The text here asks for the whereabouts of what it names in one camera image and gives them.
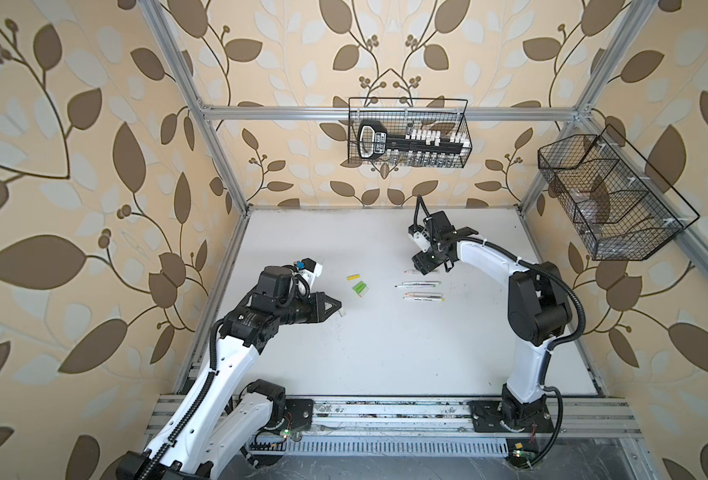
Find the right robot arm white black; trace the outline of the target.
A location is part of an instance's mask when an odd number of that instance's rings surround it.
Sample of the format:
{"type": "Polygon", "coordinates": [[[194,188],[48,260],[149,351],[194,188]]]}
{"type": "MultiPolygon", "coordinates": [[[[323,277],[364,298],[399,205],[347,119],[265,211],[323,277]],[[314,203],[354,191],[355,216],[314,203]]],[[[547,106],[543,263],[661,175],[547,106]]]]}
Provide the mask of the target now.
{"type": "Polygon", "coordinates": [[[508,289],[507,318],[519,338],[514,369],[502,389],[499,419],[513,427],[545,409],[548,366],[556,347],[578,340],[586,313],[559,268],[531,263],[470,227],[455,227],[443,211],[430,212],[418,199],[408,233],[420,248],[414,267],[427,275],[458,262],[471,265],[508,289]]]}

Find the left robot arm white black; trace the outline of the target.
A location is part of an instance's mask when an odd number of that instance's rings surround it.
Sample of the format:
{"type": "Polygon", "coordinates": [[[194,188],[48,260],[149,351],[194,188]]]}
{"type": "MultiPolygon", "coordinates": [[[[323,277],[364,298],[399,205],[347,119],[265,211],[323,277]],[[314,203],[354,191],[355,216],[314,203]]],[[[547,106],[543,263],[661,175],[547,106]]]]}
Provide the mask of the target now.
{"type": "Polygon", "coordinates": [[[284,387],[256,380],[239,402],[233,396],[281,327],[322,323],[341,309],[339,300],[313,291],[322,271],[310,258],[265,267],[213,324],[208,358],[172,418],[143,452],[124,454],[111,478],[216,479],[260,431],[281,427],[288,418],[284,387]]]}

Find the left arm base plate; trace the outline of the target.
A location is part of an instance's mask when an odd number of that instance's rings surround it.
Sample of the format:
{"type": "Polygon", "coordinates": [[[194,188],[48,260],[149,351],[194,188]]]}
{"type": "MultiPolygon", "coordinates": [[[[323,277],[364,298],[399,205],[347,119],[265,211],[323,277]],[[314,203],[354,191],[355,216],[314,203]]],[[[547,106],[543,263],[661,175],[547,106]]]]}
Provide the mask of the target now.
{"type": "Polygon", "coordinates": [[[270,402],[270,417],[259,432],[275,435],[309,430],[313,422],[315,402],[311,398],[282,398],[270,402]]]}

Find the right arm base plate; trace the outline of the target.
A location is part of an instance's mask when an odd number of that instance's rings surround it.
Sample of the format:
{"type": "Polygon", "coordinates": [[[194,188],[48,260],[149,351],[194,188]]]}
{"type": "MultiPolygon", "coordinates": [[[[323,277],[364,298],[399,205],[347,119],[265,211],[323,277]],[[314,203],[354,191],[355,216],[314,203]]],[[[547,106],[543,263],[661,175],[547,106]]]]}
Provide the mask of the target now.
{"type": "Polygon", "coordinates": [[[469,403],[476,433],[553,433],[553,416],[545,401],[520,404],[516,400],[475,400],[469,403]]]}

